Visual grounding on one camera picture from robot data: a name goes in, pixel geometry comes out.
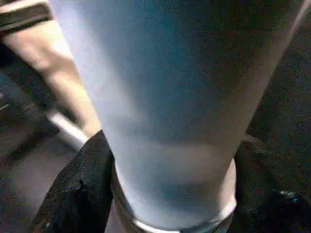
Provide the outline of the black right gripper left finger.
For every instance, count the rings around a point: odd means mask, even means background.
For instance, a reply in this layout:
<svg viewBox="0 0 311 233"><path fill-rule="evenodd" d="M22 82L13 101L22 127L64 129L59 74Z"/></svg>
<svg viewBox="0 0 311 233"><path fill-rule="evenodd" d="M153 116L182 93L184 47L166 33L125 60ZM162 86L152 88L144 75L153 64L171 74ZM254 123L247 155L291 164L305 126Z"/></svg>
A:
<svg viewBox="0 0 311 233"><path fill-rule="evenodd" d="M65 166L31 223L33 233L103 233L112 203L114 157L98 131Z"/></svg>

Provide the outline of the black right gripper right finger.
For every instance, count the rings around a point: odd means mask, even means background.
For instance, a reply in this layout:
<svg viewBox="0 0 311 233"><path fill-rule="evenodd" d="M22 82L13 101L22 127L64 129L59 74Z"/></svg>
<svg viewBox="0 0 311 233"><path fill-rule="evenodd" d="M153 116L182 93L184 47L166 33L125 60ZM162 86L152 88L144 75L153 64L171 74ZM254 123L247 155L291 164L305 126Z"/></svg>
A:
<svg viewBox="0 0 311 233"><path fill-rule="evenodd" d="M311 200L282 188L269 168L270 152L262 141L245 137L235 154L236 199L230 233L309 233Z"/></svg>

